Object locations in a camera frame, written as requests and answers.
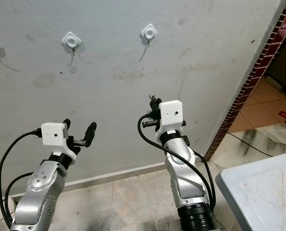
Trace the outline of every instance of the robotic arm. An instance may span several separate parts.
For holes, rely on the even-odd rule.
[[[43,160],[27,182],[25,195],[14,212],[11,231],[47,231],[50,227],[57,202],[67,176],[67,169],[76,161],[79,146],[89,147],[96,130],[93,122],[87,129],[84,139],[74,140],[68,136],[70,120],[63,123],[45,123],[37,129],[43,145],[51,155]]]
[[[203,176],[198,170],[194,172],[195,153],[189,147],[188,138],[182,136],[182,126],[186,125],[182,118],[182,103],[178,100],[163,103],[155,96],[150,99],[152,111],[143,117],[151,120],[143,122],[142,125],[143,128],[156,126],[156,140],[162,144],[161,149],[166,154],[165,166],[171,176],[173,198],[182,230],[216,230],[212,220],[213,200],[208,199],[205,190],[209,185],[203,183]],[[140,124],[138,129],[145,141],[160,148],[142,134]],[[208,194],[209,198],[212,198],[210,190]]]

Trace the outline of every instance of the concrete wall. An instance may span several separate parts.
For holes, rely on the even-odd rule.
[[[183,102],[185,134],[204,154],[282,2],[0,0],[0,159],[23,132],[69,118],[77,138],[92,121],[98,128],[67,182],[163,162],[136,129],[148,94]],[[149,23],[158,35],[142,57]],[[61,45],[68,31],[82,40],[73,61]],[[25,138],[5,162],[3,187],[47,156],[40,139]]]

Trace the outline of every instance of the metal hook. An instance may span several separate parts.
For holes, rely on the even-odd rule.
[[[153,40],[153,38],[155,37],[155,35],[153,35],[153,37],[150,38],[150,39],[148,39],[148,38],[145,36],[145,34],[144,34],[144,37],[145,37],[145,39],[147,40],[147,47],[150,47],[150,46],[151,46],[150,42]]]
[[[78,48],[79,43],[77,42],[77,45],[75,47],[69,47],[72,50],[72,55],[75,56],[75,51]]]

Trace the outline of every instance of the white table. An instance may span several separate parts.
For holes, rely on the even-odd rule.
[[[286,231],[286,154],[225,169],[216,183],[244,231]]]

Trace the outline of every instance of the tiled floor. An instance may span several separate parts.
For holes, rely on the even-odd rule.
[[[286,112],[286,96],[262,79],[236,117],[229,132],[284,123],[279,112]]]
[[[236,132],[269,155],[286,153],[286,125]],[[213,178],[224,168],[269,158],[227,134],[208,162]],[[207,177],[204,165],[196,167]],[[181,231],[166,170],[64,192],[50,231]],[[217,185],[214,219],[221,231],[241,231]]]

